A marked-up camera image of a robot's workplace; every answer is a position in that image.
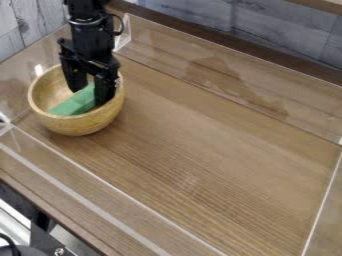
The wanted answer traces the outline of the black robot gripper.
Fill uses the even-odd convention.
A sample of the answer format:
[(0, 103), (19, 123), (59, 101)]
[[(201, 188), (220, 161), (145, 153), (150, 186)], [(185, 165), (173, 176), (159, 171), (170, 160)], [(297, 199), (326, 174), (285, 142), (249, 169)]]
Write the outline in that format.
[(87, 84), (87, 73), (95, 75), (95, 104), (105, 105), (117, 94), (119, 61), (113, 55), (115, 14), (107, 11), (110, 0), (63, 0), (69, 11), (71, 38), (59, 40), (62, 69), (73, 92)]

